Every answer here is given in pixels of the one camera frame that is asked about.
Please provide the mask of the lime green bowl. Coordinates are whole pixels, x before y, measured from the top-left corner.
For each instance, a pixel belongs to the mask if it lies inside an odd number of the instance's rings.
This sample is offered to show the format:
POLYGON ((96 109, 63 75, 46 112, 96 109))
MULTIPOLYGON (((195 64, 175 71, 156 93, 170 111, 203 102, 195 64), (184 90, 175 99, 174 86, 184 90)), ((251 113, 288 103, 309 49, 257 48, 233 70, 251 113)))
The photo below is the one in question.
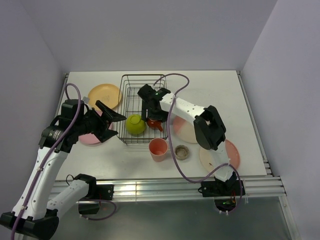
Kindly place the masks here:
POLYGON ((125 122, 125 129, 131 135, 141 135, 146 129, 146 122, 139 114, 132 114, 125 122))

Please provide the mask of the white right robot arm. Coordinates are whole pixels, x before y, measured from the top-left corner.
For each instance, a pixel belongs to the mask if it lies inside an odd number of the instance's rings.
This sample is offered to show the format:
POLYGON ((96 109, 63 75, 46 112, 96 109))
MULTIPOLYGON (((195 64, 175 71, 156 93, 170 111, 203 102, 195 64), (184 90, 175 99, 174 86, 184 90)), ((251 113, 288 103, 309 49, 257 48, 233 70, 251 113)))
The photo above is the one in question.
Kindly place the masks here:
POLYGON ((155 90, 148 84, 143 85, 137 94, 146 111, 142 115, 147 119, 164 123, 174 114, 193 126, 196 142, 213 156, 214 185, 211 189, 216 196, 242 190, 236 170, 227 166, 230 159, 226 149, 226 127, 214 106, 195 105, 166 88, 155 90))

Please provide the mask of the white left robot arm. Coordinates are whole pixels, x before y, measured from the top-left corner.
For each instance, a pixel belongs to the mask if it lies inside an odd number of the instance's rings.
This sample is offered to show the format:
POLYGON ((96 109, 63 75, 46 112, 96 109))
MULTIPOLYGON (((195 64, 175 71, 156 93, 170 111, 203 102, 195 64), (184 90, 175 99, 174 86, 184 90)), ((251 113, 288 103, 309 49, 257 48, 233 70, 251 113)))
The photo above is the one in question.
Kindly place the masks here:
POLYGON ((53 199, 49 199, 57 174, 79 137, 93 134, 101 143, 118 134, 111 123, 126 120, 101 101, 101 110, 90 109, 82 100, 67 99, 60 114, 42 132, 35 166, 19 201, 0 216, 0 224, 39 240, 49 240, 56 232, 60 218, 80 200, 98 201, 97 180, 78 174, 71 184, 53 199))

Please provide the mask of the orange black mug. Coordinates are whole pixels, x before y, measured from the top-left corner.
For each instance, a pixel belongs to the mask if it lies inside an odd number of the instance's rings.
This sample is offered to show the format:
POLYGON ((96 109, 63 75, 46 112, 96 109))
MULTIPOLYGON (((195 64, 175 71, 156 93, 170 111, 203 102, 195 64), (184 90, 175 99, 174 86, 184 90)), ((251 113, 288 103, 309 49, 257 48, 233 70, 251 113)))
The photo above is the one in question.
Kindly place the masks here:
POLYGON ((161 120, 154 120, 151 118, 147 118, 146 123, 149 128, 153 130, 159 130, 160 132, 163 132, 163 127, 162 127, 162 121, 161 120))

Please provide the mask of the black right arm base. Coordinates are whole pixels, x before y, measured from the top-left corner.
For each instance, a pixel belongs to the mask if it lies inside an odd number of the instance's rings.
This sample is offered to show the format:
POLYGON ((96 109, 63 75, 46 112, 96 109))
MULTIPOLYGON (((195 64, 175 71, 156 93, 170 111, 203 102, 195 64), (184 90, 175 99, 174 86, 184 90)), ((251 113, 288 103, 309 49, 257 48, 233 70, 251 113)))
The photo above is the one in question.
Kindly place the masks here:
POLYGON ((231 197, 244 196, 246 194, 243 181, 236 180, 228 184, 219 180, 203 181, 197 190, 203 197, 231 197))

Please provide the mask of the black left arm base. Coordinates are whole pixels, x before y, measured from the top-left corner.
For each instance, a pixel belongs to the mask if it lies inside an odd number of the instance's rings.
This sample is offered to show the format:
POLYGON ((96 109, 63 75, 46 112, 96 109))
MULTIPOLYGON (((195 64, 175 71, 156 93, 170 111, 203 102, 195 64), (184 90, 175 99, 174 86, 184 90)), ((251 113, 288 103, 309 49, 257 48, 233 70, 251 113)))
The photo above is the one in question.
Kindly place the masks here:
POLYGON ((102 203, 93 200, 108 200, 113 199, 114 185, 113 184, 98 184, 92 196, 81 198, 78 203, 78 212, 81 215, 95 215, 100 210, 102 203))

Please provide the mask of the salmon pink cup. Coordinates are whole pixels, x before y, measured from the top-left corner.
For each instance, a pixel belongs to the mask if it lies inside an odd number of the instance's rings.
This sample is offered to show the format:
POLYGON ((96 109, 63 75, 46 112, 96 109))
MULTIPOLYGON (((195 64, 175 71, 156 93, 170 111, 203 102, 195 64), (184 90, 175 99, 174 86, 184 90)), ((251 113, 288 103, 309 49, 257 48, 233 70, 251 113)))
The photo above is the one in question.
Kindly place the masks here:
POLYGON ((162 138, 154 138, 148 146, 152 159, 159 163, 165 160, 168 151, 168 144, 162 138))

